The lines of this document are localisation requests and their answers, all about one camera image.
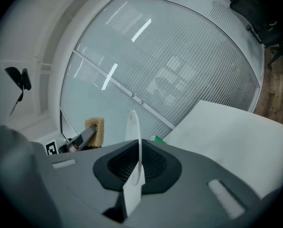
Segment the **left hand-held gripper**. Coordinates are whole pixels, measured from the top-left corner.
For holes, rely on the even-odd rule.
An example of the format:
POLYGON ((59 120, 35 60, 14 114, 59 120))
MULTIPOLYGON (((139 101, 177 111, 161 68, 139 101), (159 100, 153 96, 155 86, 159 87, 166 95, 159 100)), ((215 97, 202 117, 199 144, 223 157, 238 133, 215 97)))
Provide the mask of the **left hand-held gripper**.
POLYGON ((69 152, 69 143, 71 142, 71 151, 81 151, 88 142, 94 137, 96 133, 96 126, 91 125, 86 128, 80 135, 74 139, 66 139, 66 141, 60 145, 53 140, 45 145, 47 155, 55 155, 69 152))

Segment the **black mesh office chair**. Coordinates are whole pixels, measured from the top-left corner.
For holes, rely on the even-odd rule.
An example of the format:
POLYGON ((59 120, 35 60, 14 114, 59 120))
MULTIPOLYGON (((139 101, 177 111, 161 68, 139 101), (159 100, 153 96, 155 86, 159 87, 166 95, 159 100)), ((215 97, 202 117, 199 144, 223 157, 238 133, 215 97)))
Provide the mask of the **black mesh office chair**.
POLYGON ((248 21, 245 29, 265 48, 276 53, 267 63, 268 69, 280 57, 283 57, 283 25, 270 15, 262 0, 230 0, 230 9, 248 21))

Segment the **white square table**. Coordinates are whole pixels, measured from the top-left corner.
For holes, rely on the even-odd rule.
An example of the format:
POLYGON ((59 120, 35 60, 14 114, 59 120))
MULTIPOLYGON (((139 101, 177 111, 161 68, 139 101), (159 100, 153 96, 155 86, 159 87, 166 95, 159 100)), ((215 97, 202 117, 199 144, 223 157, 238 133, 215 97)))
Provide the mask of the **white square table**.
POLYGON ((214 160, 259 197, 283 185, 283 124, 268 118, 199 101, 165 142, 214 160))

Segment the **tan fuzzy brush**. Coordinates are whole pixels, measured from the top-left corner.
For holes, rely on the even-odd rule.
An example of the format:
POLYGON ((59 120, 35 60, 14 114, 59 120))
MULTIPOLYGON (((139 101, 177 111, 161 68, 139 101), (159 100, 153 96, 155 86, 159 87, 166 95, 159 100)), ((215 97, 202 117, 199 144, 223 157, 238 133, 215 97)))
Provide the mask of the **tan fuzzy brush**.
POLYGON ((89 118, 85 121, 85 129, 90 126, 95 126, 95 135, 87 143, 87 147, 91 149, 100 148, 104 142, 104 119, 103 118, 89 118))

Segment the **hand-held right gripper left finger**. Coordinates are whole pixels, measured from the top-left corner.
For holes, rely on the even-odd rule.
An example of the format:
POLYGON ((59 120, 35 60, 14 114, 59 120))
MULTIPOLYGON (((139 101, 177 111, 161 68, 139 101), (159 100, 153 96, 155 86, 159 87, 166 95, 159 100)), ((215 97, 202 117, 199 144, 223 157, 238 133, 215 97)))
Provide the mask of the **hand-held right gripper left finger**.
POLYGON ((100 180, 123 183, 107 167, 109 154, 116 155, 137 141, 108 147, 48 156, 33 143, 37 174, 45 194, 44 228, 138 228, 138 212, 126 218, 122 193, 105 189, 100 180))

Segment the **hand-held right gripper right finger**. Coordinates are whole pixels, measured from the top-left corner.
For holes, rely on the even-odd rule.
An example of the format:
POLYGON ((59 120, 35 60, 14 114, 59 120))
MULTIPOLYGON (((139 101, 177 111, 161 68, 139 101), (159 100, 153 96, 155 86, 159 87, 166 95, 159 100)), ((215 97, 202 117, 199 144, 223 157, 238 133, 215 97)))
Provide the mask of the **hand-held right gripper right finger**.
POLYGON ((208 157, 167 144, 154 146, 180 161, 181 176, 165 193, 142 197, 128 217, 132 228, 255 228, 272 203, 271 193, 260 198, 208 157))

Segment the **white round plate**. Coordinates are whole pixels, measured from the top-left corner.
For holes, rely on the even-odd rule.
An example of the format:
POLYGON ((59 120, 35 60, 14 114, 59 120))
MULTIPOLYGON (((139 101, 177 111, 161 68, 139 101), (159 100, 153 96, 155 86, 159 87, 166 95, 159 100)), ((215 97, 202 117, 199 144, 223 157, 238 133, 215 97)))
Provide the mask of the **white round plate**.
POLYGON ((135 110, 130 112, 127 120, 126 140, 138 140, 137 164, 123 186, 123 199, 126 216, 129 217, 141 202, 142 186, 146 183, 142 165, 142 138, 139 118, 135 110))

